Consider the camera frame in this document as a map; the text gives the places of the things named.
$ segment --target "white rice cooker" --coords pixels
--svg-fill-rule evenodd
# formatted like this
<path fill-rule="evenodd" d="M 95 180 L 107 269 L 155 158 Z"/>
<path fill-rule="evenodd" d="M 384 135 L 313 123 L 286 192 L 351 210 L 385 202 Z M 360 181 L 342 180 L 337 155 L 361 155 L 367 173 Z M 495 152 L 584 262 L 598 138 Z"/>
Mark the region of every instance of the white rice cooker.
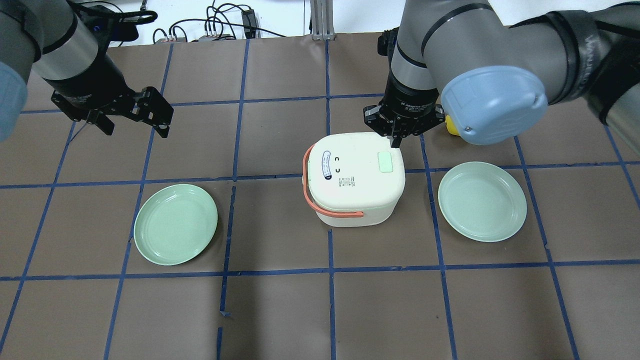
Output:
<path fill-rule="evenodd" d="M 376 133 L 330 135 L 307 150 L 302 183 L 309 206 L 326 224 L 376 225 L 404 190 L 402 154 Z"/>

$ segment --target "light blue robot joint cap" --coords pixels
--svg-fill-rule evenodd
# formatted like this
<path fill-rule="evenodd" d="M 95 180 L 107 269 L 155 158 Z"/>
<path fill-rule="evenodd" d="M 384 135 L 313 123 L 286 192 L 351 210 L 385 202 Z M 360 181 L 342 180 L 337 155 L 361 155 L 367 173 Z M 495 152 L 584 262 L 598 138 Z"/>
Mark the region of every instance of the light blue robot joint cap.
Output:
<path fill-rule="evenodd" d="M 0 61 L 0 142 L 13 132 L 26 102 L 27 84 L 15 70 Z"/>
<path fill-rule="evenodd" d="M 460 136 L 490 145 L 535 125 L 547 110 L 545 86 L 536 75 L 514 66 L 467 71 L 442 90 L 442 107 Z"/>

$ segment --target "yellow object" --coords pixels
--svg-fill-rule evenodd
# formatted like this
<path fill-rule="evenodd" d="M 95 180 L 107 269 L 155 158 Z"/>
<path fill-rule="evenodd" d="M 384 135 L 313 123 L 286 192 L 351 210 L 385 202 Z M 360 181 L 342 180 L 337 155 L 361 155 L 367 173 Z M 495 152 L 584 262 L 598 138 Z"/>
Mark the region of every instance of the yellow object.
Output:
<path fill-rule="evenodd" d="M 451 120 L 450 116 L 447 115 L 444 118 L 444 122 L 447 124 L 447 131 L 449 132 L 449 134 L 460 136 L 460 133 L 458 132 L 458 129 L 456 129 L 456 126 L 453 124 L 453 120 Z"/>

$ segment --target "white wall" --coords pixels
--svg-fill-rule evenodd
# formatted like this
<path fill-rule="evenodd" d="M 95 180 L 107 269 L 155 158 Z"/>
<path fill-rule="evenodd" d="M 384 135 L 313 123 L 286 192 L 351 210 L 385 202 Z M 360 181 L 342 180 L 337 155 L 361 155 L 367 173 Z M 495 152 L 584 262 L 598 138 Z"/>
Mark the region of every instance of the white wall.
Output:
<path fill-rule="evenodd" d="M 216 4 L 227 1 L 216 0 Z M 624 0 L 490 0 L 505 25 L 552 10 L 579 8 L 594 11 L 623 2 Z M 112 3 L 124 11 L 136 11 L 140 9 L 141 1 L 112 0 Z M 240 0 L 237 3 L 253 7 L 262 28 L 290 37 L 308 33 L 309 0 Z M 147 8 L 157 12 L 158 19 L 151 24 L 138 26 L 140 38 L 124 45 L 151 44 L 152 33 L 156 28 L 166 31 L 171 24 L 181 19 L 204 19 L 205 9 L 209 5 L 210 0 L 148 0 Z M 337 33 L 380 32 L 400 24 L 403 7 L 404 0 L 333 0 L 333 26 Z M 239 11 L 226 14 L 230 22 L 242 24 Z M 180 26 L 187 31 L 189 41 L 204 35 L 203 22 L 187 22 Z M 236 28 L 236 33 L 238 37 L 243 35 L 241 28 Z"/>

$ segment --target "green button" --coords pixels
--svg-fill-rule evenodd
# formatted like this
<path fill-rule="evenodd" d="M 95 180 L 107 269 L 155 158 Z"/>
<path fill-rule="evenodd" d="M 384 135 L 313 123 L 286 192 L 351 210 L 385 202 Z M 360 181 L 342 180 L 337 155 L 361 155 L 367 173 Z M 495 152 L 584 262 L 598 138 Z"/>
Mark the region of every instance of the green button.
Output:
<path fill-rule="evenodd" d="M 388 151 L 378 153 L 378 167 L 380 172 L 393 172 L 394 164 L 391 161 L 391 153 Z"/>

